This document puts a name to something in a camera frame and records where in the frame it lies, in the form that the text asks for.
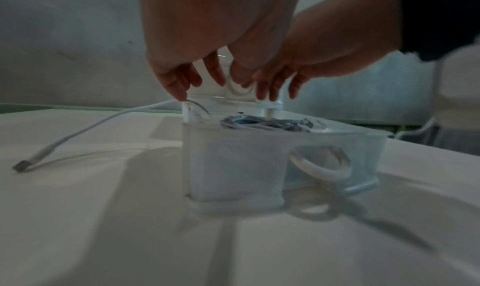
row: tabletop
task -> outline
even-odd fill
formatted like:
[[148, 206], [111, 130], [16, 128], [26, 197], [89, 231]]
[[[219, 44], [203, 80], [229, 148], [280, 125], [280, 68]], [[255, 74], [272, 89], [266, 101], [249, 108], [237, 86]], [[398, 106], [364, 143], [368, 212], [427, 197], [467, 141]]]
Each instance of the tabletop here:
[[[389, 140], [380, 186], [351, 199], [370, 220], [286, 212], [193, 219], [182, 199], [180, 114], [128, 114], [59, 147], [32, 171], [11, 170], [108, 114], [0, 115], [1, 285], [480, 281], [480, 157]], [[428, 249], [381, 232], [392, 224]]]

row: concrete wall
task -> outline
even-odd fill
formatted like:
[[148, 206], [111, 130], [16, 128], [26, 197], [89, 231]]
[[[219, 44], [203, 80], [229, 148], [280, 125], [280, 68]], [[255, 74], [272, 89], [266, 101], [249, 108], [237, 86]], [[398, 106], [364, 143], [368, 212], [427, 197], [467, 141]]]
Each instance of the concrete wall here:
[[[323, 0], [300, 0], [297, 10]], [[139, 0], [0, 0], [0, 102], [129, 107], [168, 98], [144, 60]], [[391, 55], [312, 80], [288, 110], [327, 118], [422, 123], [432, 66]]]

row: dark sleeve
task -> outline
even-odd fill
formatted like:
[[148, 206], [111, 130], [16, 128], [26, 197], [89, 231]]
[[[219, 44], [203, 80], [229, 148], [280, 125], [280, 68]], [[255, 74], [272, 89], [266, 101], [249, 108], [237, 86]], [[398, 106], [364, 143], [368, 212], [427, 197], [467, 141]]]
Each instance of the dark sleeve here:
[[401, 0], [403, 53], [438, 60], [480, 34], [480, 0]]

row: white handle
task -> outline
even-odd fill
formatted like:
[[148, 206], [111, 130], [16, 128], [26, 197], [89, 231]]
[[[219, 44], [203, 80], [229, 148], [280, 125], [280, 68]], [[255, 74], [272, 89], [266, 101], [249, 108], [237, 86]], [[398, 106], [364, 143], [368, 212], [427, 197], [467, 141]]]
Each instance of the white handle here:
[[349, 178], [352, 174], [352, 164], [345, 152], [341, 148], [330, 147], [330, 153], [340, 164], [338, 170], [327, 169], [315, 165], [311, 161], [303, 158], [295, 150], [290, 154], [290, 161], [306, 174], [324, 181], [338, 182]]

